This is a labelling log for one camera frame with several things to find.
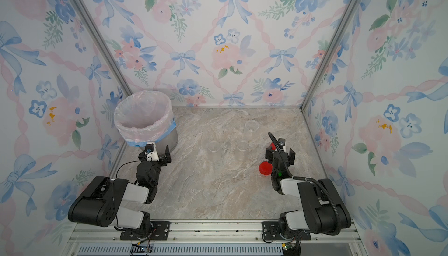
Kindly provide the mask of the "clear jar with peanuts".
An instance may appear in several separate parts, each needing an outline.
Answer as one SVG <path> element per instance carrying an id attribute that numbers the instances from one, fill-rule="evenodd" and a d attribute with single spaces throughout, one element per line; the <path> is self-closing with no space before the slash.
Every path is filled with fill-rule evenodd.
<path id="1" fill-rule="evenodd" d="M 216 140 L 211 140 L 206 146 L 207 156 L 211 161 L 218 161 L 222 155 L 222 145 Z"/>
<path id="2" fill-rule="evenodd" d="M 245 140 L 239 140 L 236 142 L 235 156 L 239 161 L 244 161 L 247 159 L 249 153 L 249 144 Z"/>

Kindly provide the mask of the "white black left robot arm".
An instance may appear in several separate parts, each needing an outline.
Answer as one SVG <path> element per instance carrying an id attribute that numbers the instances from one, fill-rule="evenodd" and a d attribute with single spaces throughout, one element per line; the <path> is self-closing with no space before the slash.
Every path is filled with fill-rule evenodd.
<path id="1" fill-rule="evenodd" d="M 171 161 L 168 145 L 159 154 L 154 143 L 147 144 L 138 156 L 134 183 L 118 177 L 95 177 L 71 205 L 69 221 L 103 228 L 149 230 L 151 218 L 148 212 L 130 210 L 121 203 L 152 203 L 158 191 L 161 168 Z"/>

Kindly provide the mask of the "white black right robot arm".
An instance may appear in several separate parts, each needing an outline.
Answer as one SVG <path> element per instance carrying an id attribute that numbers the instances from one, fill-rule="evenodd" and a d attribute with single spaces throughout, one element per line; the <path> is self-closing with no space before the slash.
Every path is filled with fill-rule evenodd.
<path id="1" fill-rule="evenodd" d="M 293 176 L 289 172 L 295 162 L 293 150 L 287 153 L 268 147 L 266 160 L 272 166 L 274 191 L 297 198 L 301 203 L 300 209 L 281 214 L 275 236 L 287 240 L 298 238 L 301 233 L 336 236 L 351 227 L 351 215 L 330 179 Z"/>

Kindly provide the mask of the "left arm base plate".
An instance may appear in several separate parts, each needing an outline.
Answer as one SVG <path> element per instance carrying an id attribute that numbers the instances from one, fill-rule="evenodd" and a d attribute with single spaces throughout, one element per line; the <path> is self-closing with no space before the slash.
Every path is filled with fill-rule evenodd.
<path id="1" fill-rule="evenodd" d="M 138 229 L 124 228 L 120 235 L 122 241 L 167 240 L 171 223 L 156 221 L 142 224 Z"/>

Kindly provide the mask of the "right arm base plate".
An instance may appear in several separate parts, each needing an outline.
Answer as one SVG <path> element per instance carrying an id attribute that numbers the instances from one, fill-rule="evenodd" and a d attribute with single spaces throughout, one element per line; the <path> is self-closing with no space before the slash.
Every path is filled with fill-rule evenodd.
<path id="1" fill-rule="evenodd" d="M 276 222 L 262 222 L 262 239 L 266 242 L 294 240 L 308 241 L 311 235 L 304 229 L 292 230 L 287 225 L 280 225 Z"/>

